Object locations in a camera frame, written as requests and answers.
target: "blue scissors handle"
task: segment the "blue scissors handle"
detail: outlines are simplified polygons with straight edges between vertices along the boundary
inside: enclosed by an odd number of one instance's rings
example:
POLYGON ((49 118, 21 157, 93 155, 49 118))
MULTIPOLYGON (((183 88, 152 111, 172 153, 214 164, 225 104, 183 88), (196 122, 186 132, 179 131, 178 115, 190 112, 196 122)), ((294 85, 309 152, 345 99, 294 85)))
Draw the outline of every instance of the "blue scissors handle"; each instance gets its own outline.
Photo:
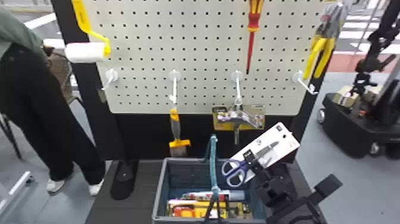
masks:
POLYGON ((227 160, 222 165, 222 175, 225 177, 226 183, 228 184, 228 186, 230 186, 232 188, 237 188, 244 183, 244 181, 246 180, 248 170, 249 169, 247 167, 246 161, 227 160), (236 167, 225 172, 225 167, 231 163, 234 163, 236 165, 236 167), (232 178, 235 178, 235 177, 238 177, 240 180, 240 182, 237 184, 231 183, 232 178))

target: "pegboard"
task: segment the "pegboard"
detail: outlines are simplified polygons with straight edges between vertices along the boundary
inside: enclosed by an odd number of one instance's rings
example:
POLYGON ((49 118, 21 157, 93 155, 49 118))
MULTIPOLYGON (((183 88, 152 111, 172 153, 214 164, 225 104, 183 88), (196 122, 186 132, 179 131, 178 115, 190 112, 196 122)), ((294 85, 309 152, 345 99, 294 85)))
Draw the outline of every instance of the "pegboard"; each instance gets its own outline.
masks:
MULTIPOLYGON (((118 81, 105 91, 113 113, 167 114, 173 106, 172 69, 180 113, 208 114, 236 96, 230 74, 245 72, 248 0, 85 0, 93 30, 112 53, 98 63, 102 83, 113 67, 118 81)), ((305 68, 322 0, 266 0, 255 33, 251 69, 240 83, 244 104, 266 114, 296 115, 305 89, 291 77, 305 68)))

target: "metal hook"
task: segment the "metal hook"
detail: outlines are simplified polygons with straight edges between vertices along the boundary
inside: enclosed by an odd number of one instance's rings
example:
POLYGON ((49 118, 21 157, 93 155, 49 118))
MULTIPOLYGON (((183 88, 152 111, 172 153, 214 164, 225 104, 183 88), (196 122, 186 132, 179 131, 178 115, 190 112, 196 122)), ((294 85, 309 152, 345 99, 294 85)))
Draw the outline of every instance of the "metal hook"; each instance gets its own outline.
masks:
POLYGON ((114 69, 109 69, 105 72, 105 78, 107 79, 107 83, 101 90, 106 90, 111 82, 115 82, 118 80, 118 73, 114 69))
POLYGON ((298 71, 296 72, 293 76, 292 76, 292 82, 294 83, 300 83, 305 90, 307 90, 307 92, 309 92, 311 95, 317 95, 318 92, 315 91, 315 86, 313 84, 310 83, 309 86, 307 86, 303 81, 303 72, 302 71, 298 71))
POLYGON ((172 69, 172 71, 170 71, 170 73, 168 74, 170 80, 172 80, 173 82, 173 86, 172 86, 172 95, 170 95, 170 100, 173 102, 173 104, 177 104, 177 84, 178 81, 181 78, 180 72, 172 69))
POLYGON ((243 73, 239 70, 235 70, 230 78, 236 83, 236 98, 235 105, 241 106, 243 104, 242 94, 240 93, 240 81, 243 81, 243 73))

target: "wheel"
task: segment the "wheel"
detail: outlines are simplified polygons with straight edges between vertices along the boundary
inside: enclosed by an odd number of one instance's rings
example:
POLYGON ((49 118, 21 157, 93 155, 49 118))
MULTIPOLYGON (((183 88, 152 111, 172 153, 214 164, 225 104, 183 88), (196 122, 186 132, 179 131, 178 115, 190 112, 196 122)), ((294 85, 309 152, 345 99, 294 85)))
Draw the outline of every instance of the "wheel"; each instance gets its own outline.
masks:
POLYGON ((324 121, 325 121, 325 109, 324 108, 321 108, 318 110, 317 121, 320 124, 324 123, 324 121))
POLYGON ((383 153, 385 153, 385 145, 374 142, 371 144, 371 148, 370 148, 370 156, 372 157, 378 157, 383 155, 383 153))
POLYGON ((392 160, 400 160, 400 145, 396 143, 386 144, 386 155, 392 160))
POLYGON ((35 181, 35 178, 31 175, 31 176, 29 176, 28 180, 26 180, 26 184, 29 185, 34 181, 35 181))

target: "green jacket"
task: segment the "green jacket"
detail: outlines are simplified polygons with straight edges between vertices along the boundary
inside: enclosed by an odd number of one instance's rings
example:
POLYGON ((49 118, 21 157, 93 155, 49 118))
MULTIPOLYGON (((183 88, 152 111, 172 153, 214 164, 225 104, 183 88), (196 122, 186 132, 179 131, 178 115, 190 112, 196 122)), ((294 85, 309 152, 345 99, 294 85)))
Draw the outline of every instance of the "green jacket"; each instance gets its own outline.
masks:
POLYGON ((31 49, 43 61, 46 55, 42 50, 43 39, 36 36, 9 11, 0 7, 0 60, 12 43, 31 49))

